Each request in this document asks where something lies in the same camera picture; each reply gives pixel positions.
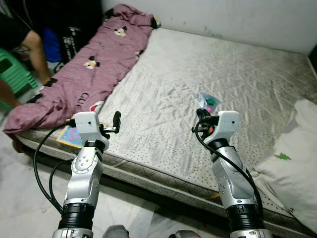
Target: white pillow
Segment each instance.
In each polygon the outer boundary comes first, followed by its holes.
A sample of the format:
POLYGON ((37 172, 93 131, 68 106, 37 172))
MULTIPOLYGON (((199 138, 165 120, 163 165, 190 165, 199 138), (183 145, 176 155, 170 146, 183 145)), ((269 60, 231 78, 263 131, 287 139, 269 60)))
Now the white pillow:
POLYGON ((301 100, 274 148, 255 166, 259 189, 317 233, 317 106, 301 100))

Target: green plastic stool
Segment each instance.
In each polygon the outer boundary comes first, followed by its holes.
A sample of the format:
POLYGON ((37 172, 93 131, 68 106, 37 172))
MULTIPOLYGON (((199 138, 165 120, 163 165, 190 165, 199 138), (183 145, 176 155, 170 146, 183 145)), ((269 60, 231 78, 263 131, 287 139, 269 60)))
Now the green plastic stool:
MULTIPOLYGON (((3 48, 0 48, 0 80, 4 80, 14 94, 27 85, 30 85, 31 88, 38 86, 31 73, 11 53, 3 48)), ((5 102, 0 103, 8 110, 12 109, 5 102)))

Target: person's leg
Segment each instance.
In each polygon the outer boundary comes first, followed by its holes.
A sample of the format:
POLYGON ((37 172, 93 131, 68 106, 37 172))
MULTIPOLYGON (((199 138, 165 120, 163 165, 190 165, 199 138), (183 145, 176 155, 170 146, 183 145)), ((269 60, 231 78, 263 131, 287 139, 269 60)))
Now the person's leg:
POLYGON ((4 101, 13 108, 20 106, 20 102, 15 98, 12 89, 0 79, 0 101, 4 101))
POLYGON ((42 83, 46 84, 51 79, 51 76, 41 37, 34 31, 30 31, 23 40, 22 45, 30 50, 31 63, 39 74, 42 83))

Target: green candy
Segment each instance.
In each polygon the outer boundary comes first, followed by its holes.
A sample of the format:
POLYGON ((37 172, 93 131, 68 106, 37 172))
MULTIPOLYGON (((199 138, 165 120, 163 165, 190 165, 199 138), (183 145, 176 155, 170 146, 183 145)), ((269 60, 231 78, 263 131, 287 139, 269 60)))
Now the green candy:
POLYGON ((210 106, 214 105, 214 101, 212 99, 207 100, 207 104, 210 106))

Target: floor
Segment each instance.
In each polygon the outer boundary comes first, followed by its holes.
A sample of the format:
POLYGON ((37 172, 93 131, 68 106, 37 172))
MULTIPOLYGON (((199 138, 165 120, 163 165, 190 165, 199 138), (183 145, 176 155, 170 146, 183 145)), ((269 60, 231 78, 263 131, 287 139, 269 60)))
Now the floor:
MULTIPOLYGON (((20 101, 34 95, 29 91, 20 101)), ((34 177, 31 158, 18 154, 2 132, 5 114, 0 113, 0 232, 3 237, 51 237, 60 215, 42 195, 34 177)), ((50 168, 39 165, 43 184, 50 168)), ((53 180, 60 203, 70 175, 57 171, 53 180)), ((102 237, 110 225, 123 224, 131 238, 168 238, 179 229, 192 230, 203 238, 229 237, 227 232, 158 207, 139 197, 102 186, 94 216, 94 237, 102 237)))

